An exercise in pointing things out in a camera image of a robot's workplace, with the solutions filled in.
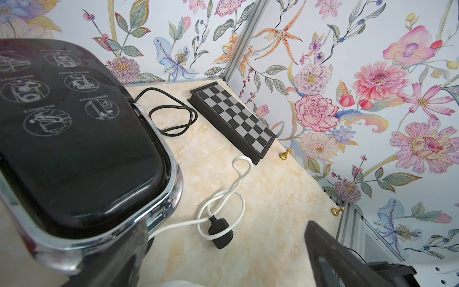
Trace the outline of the white coffee machine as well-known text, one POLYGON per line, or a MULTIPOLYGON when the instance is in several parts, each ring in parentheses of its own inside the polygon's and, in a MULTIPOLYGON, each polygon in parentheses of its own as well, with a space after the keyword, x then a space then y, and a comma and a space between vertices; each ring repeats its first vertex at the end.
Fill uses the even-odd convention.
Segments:
POLYGON ((169 281, 163 283, 149 283, 142 287, 203 287, 202 285, 194 284, 187 281, 169 281))

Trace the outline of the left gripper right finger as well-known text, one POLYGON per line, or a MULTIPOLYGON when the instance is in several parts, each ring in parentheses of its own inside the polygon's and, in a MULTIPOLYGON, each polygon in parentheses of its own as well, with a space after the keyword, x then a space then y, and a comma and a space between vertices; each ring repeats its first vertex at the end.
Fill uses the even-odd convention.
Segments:
POLYGON ((304 239, 318 287, 338 287, 339 280, 342 280, 347 287, 389 287, 391 285, 358 260, 318 223, 314 221, 307 223, 304 239))

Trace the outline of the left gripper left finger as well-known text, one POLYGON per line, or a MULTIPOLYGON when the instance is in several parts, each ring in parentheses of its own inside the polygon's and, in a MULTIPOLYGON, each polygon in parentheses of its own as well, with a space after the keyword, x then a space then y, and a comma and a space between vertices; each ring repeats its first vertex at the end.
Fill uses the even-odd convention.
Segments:
POLYGON ((148 229, 146 221, 142 220, 63 285, 136 287, 147 245, 148 229))

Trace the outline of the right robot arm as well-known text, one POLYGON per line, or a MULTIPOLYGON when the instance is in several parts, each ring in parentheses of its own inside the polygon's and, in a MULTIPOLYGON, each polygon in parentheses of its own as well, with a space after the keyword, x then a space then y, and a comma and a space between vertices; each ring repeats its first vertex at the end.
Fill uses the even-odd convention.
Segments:
POLYGON ((389 263, 365 261, 355 250, 348 249, 377 275, 394 287, 457 287, 459 285, 459 260, 447 259, 439 263, 389 263))

